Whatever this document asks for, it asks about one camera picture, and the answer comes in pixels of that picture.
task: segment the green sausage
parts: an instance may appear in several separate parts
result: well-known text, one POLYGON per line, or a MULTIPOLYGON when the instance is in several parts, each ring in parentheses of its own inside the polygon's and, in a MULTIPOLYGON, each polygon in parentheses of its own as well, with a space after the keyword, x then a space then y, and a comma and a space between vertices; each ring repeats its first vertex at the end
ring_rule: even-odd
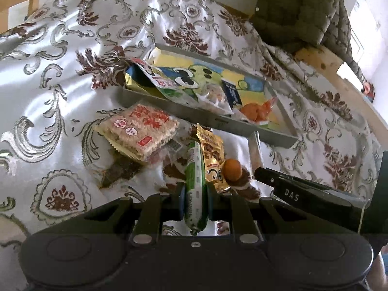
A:
POLYGON ((208 223, 208 194, 201 146, 189 144, 186 174, 185 222, 196 236, 208 223))

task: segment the packaged sausage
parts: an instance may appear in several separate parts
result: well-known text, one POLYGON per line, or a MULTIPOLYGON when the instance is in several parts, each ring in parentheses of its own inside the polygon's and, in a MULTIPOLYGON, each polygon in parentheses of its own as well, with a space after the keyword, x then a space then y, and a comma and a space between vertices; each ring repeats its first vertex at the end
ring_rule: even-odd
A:
POLYGON ((200 124, 197 124, 197 137, 203 152, 205 180, 213 183, 218 192, 225 190, 229 185, 221 174, 221 168, 225 161, 222 139, 203 129, 200 124))
POLYGON ((208 222, 208 203, 204 162, 198 142, 189 144, 186 174, 185 222, 190 234, 197 236, 208 222))
POLYGON ((179 122, 159 108, 140 102, 105 119, 94 129, 120 153, 142 163, 174 136, 179 122))

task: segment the orange ball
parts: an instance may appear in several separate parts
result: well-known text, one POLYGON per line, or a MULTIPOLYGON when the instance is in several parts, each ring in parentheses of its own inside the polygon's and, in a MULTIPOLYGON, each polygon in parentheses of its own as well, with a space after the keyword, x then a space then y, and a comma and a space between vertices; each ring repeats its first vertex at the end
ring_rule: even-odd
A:
POLYGON ((226 180, 236 182, 243 174, 243 167, 238 160, 227 159, 222 167, 222 174, 226 180))

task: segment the gold snack bag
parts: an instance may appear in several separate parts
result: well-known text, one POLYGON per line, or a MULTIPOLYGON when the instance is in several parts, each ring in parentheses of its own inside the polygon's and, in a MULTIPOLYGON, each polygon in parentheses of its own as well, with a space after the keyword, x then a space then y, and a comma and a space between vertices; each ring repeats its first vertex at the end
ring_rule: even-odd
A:
POLYGON ((200 124, 197 124, 197 137, 203 152, 206 181, 213 183, 217 192, 225 190, 229 185, 221 175, 221 168, 225 161, 222 139, 203 129, 200 124))

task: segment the white wall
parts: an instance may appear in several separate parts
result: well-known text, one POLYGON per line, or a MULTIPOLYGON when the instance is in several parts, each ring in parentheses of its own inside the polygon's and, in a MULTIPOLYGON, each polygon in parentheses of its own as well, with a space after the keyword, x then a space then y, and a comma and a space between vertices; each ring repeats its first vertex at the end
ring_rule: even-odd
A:
POLYGON ((380 62, 371 81, 376 90, 373 106, 388 123, 388 53, 380 62))

